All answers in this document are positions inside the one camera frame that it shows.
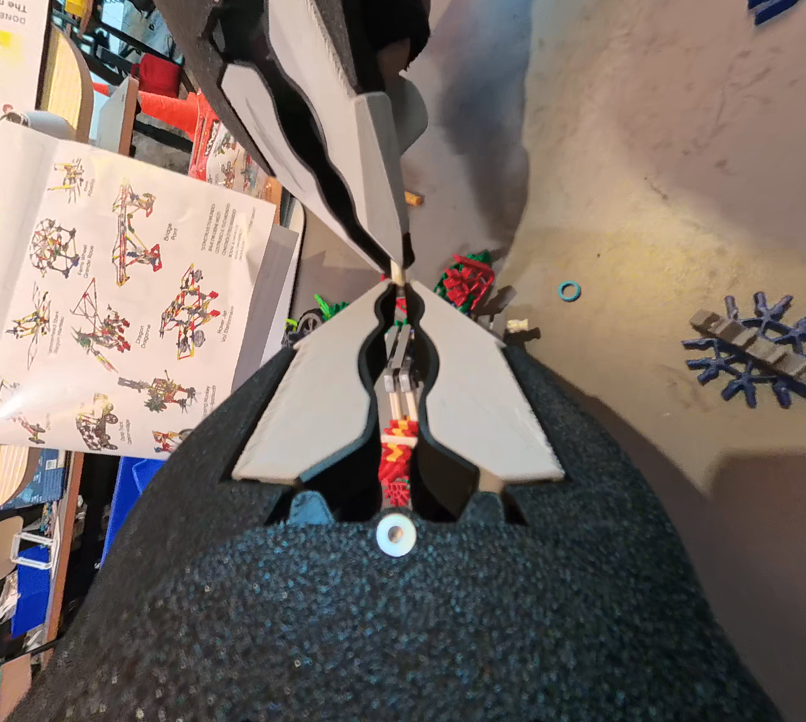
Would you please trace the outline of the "white instruction poster board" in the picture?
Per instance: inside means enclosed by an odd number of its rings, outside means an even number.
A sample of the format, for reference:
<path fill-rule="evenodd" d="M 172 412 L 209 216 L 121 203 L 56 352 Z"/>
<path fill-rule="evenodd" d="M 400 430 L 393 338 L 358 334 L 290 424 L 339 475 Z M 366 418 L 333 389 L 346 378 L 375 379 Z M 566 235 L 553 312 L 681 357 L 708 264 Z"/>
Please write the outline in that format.
<path fill-rule="evenodd" d="M 1 115 L 39 107 L 52 0 L 1 0 Z"/>

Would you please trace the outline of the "light wooden desk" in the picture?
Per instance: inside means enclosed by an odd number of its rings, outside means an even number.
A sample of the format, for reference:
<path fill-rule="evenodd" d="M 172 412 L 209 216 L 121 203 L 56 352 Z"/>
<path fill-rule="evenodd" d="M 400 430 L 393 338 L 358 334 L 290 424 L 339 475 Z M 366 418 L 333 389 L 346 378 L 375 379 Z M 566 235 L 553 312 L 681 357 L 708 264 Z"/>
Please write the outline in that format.
<path fill-rule="evenodd" d="M 89 143 L 94 111 L 89 66 L 75 43 L 55 25 L 49 31 L 38 108 L 64 119 L 74 139 Z"/>

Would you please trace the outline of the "white book stand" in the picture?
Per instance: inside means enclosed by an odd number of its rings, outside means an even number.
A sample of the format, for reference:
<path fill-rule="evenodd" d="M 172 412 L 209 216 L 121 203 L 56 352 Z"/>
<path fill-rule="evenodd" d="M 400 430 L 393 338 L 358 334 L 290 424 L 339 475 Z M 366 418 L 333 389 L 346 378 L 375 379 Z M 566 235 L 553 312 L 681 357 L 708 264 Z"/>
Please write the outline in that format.
<path fill-rule="evenodd" d="M 305 230 L 305 212 L 298 206 L 291 227 L 275 225 L 269 234 L 249 306 L 232 391 L 244 385 L 282 349 Z"/>

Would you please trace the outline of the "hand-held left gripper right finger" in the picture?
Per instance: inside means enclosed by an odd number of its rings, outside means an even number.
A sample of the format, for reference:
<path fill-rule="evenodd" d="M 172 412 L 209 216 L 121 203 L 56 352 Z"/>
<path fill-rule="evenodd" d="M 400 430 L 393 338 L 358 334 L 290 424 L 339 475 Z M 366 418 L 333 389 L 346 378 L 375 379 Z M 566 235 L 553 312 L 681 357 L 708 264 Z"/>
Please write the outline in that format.
<path fill-rule="evenodd" d="M 435 352 L 436 375 L 424 386 L 421 420 L 432 445 L 474 467 L 482 492 L 563 480 L 503 341 L 418 282 L 408 284 L 407 297 L 410 319 L 421 307 L 417 340 Z"/>

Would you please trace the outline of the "blue grey snowflake connector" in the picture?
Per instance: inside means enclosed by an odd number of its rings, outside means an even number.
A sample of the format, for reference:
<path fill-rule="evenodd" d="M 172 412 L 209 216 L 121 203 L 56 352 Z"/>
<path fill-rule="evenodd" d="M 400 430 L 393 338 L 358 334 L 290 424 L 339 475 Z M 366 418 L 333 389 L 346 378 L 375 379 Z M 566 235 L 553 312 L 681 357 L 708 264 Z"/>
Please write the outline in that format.
<path fill-rule="evenodd" d="M 795 302 L 793 294 L 770 299 L 757 291 L 747 310 L 727 294 L 719 312 L 697 311 L 689 321 L 694 335 L 680 341 L 688 370 L 701 385 L 720 383 L 725 402 L 741 397 L 750 409 L 762 388 L 784 410 L 804 401 L 805 317 L 792 313 Z"/>

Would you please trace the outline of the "toy instruction booklet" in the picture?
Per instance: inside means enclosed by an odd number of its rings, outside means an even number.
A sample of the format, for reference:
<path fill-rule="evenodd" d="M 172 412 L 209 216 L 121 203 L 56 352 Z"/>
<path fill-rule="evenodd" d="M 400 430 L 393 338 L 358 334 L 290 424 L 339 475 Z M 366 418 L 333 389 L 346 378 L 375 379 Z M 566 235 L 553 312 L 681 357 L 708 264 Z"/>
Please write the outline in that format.
<path fill-rule="evenodd" d="M 167 458 L 260 367 L 277 205 L 2 122 L 1 442 Z"/>

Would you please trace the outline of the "red plastic object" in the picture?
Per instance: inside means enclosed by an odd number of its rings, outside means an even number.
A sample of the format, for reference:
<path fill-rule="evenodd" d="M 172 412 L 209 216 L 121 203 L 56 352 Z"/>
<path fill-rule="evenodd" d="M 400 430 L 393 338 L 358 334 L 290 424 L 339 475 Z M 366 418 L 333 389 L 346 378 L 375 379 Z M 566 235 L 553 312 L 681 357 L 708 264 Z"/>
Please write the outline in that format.
<path fill-rule="evenodd" d="M 178 97 L 181 68 L 172 61 L 146 53 L 132 67 L 131 75 L 139 82 L 142 112 L 188 135 L 195 133 L 199 121 L 214 114 L 200 92 L 189 92 L 185 99 Z"/>

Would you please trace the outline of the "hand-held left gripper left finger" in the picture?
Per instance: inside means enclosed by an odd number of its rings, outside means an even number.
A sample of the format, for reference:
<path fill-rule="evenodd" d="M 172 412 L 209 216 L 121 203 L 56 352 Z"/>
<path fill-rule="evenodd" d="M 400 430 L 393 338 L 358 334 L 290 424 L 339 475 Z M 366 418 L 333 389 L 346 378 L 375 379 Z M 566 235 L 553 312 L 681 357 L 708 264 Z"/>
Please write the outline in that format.
<path fill-rule="evenodd" d="M 233 479 L 308 482 L 370 439 L 396 296 L 395 283 L 383 280 L 297 342 Z"/>

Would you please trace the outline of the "grey wheel with black tyre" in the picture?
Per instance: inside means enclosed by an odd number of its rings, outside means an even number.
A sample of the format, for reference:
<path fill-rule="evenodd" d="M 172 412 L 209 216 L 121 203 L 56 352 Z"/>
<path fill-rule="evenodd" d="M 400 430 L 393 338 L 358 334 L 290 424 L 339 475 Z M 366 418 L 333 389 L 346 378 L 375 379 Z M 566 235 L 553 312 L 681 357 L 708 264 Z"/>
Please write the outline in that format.
<path fill-rule="evenodd" d="M 331 316 L 329 308 L 322 310 L 321 307 L 316 307 L 304 312 L 297 320 L 287 320 L 283 345 L 293 347 L 315 329 L 321 327 Z"/>

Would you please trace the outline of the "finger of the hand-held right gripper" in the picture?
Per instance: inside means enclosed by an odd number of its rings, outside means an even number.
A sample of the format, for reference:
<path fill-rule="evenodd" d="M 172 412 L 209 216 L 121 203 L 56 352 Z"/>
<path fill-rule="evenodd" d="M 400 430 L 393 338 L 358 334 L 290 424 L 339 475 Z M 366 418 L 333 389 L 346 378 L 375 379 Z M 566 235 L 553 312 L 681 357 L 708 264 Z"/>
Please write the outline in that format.
<path fill-rule="evenodd" d="M 221 81 L 250 141 L 284 188 L 379 273 L 390 274 L 391 258 L 359 223 L 308 101 L 277 64 L 267 71 L 268 79 L 252 63 L 230 63 Z"/>
<path fill-rule="evenodd" d="M 392 102 L 358 93 L 315 0 L 267 0 L 280 71 L 312 112 L 325 161 L 347 188 L 358 226 L 392 264 L 408 266 L 408 212 Z"/>

